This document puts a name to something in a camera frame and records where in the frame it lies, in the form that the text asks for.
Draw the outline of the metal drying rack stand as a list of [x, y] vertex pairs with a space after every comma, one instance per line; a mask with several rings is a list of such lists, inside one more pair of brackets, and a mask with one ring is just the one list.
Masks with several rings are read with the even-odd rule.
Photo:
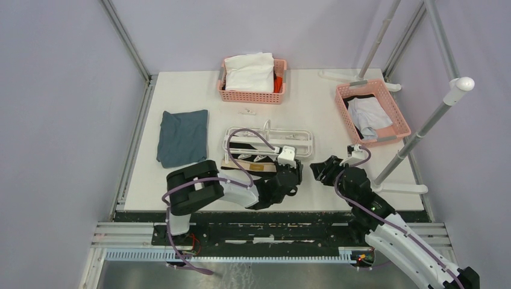
[[[348, 84], [350, 82], [356, 81], [364, 81], [368, 80], [365, 78], [366, 72], [369, 69], [369, 65], [371, 64], [380, 44], [383, 40], [383, 37], [390, 26], [390, 23], [399, 7], [399, 1], [393, 1], [390, 6], [389, 12], [384, 18], [381, 28], [378, 32], [377, 38], [375, 42], [371, 46], [371, 50], [369, 51], [362, 68], [356, 76], [348, 76], [348, 75], [339, 75], [337, 81], [341, 84]], [[414, 16], [411, 18], [410, 22], [407, 24], [406, 29], [403, 35], [400, 38], [400, 41], [396, 44], [396, 47], [391, 53], [390, 58], [388, 59], [386, 66], [383, 71], [383, 80], [386, 83], [387, 88], [390, 93], [398, 92], [401, 90], [401, 86], [398, 84], [391, 84], [386, 82], [386, 79], [391, 76], [394, 66], [397, 64], [397, 61], [401, 57], [401, 53], [406, 48], [408, 42], [413, 36], [415, 29], [421, 23], [424, 15], [427, 14], [430, 18], [431, 25], [433, 27], [434, 35], [444, 62], [444, 66], [447, 72], [447, 75], [450, 79], [449, 85], [450, 90], [443, 98], [442, 103], [438, 108], [433, 112], [433, 114], [426, 120], [426, 122], [422, 125], [422, 127], [417, 130], [414, 134], [410, 134], [407, 137], [404, 137], [402, 140], [405, 140], [404, 147], [397, 152], [394, 158], [390, 161], [390, 163], [382, 170], [382, 172], [371, 182], [372, 190], [376, 193], [386, 192], [386, 193], [408, 193], [408, 194], [425, 194], [428, 192], [428, 188], [423, 184], [395, 184], [386, 182], [386, 179], [390, 176], [390, 174], [403, 162], [403, 160], [409, 156], [413, 148], [427, 135], [427, 133], [438, 123], [438, 121], [447, 113], [447, 111], [453, 107], [461, 98], [470, 92], [474, 86], [475, 82], [470, 77], [462, 77], [459, 72], [459, 68], [454, 58], [453, 51], [451, 49], [450, 43], [448, 41], [447, 34], [444, 29], [444, 25], [439, 15], [439, 11], [437, 9], [437, 5], [435, 1], [421, 1], [414, 13]]]

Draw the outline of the folded blue-grey cloth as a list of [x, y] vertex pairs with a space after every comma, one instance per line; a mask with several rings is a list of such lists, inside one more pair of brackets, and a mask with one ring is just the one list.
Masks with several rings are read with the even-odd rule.
[[208, 111], [164, 111], [160, 123], [156, 160], [165, 169], [207, 159]]

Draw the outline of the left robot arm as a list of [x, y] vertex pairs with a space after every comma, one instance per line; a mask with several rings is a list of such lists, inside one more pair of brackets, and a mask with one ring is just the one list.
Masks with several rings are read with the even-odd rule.
[[303, 165], [276, 162], [276, 173], [261, 177], [252, 184], [229, 178], [212, 160], [203, 161], [169, 173], [167, 192], [161, 197], [167, 205], [167, 238], [184, 244], [190, 235], [191, 215], [207, 205], [222, 200], [249, 210], [262, 210], [294, 196], [303, 180]]

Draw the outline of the small white loose clip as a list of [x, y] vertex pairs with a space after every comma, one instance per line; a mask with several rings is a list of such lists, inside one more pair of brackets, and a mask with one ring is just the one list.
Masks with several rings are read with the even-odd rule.
[[255, 111], [250, 110], [250, 109], [245, 109], [245, 110], [239, 111], [238, 113], [241, 115], [246, 115], [246, 116], [255, 116], [257, 114]]

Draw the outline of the white crumpled cloth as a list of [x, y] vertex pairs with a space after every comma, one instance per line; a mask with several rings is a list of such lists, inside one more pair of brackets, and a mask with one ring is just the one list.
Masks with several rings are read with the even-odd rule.
[[237, 55], [224, 60], [225, 89], [238, 92], [272, 93], [274, 58], [272, 53]]

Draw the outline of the light grey underwear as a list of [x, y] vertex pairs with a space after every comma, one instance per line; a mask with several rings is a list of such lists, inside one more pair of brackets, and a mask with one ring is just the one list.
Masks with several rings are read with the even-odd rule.
[[393, 125], [393, 121], [374, 95], [349, 98], [346, 108], [362, 140], [375, 140], [378, 138], [377, 130]]

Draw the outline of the black underwear beige waistband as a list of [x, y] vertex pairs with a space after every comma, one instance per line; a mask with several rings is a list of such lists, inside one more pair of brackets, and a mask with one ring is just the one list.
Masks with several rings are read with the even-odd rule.
[[267, 155], [235, 154], [235, 149], [256, 150], [254, 146], [247, 143], [230, 143], [232, 156], [252, 176], [271, 177], [277, 173], [273, 159]]

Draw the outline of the white clip hanger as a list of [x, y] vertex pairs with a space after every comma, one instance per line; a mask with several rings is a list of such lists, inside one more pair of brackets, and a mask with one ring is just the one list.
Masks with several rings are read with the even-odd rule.
[[313, 134], [303, 129], [272, 128], [267, 120], [260, 128], [229, 127], [222, 142], [225, 156], [231, 152], [275, 158], [285, 146], [293, 147], [300, 160], [310, 158], [315, 150]]

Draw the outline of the pink basket with underwear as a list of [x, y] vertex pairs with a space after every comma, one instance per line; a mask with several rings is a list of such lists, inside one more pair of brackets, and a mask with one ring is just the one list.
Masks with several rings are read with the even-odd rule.
[[381, 79], [338, 85], [335, 104], [355, 144], [367, 148], [388, 145], [411, 134], [409, 125]]

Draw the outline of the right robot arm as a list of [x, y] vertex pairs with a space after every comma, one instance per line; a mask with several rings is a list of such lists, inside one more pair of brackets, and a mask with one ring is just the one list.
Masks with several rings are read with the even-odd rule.
[[333, 187], [351, 207], [355, 225], [348, 229], [352, 244], [368, 244], [405, 273], [418, 288], [480, 288], [480, 276], [434, 250], [395, 209], [372, 190], [364, 169], [331, 156], [310, 165], [314, 178]]

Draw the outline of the pink basket with white cloth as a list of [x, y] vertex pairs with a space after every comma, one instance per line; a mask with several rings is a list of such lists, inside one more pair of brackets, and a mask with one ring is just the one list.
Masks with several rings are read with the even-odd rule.
[[272, 104], [278, 105], [284, 101], [284, 96], [287, 93], [287, 61], [284, 59], [274, 60], [274, 74], [276, 77], [282, 78], [282, 84], [278, 93], [266, 92], [239, 92], [235, 90], [225, 90], [225, 61], [221, 63], [221, 69], [217, 81], [217, 91], [221, 99], [225, 102], [243, 102], [254, 104]]

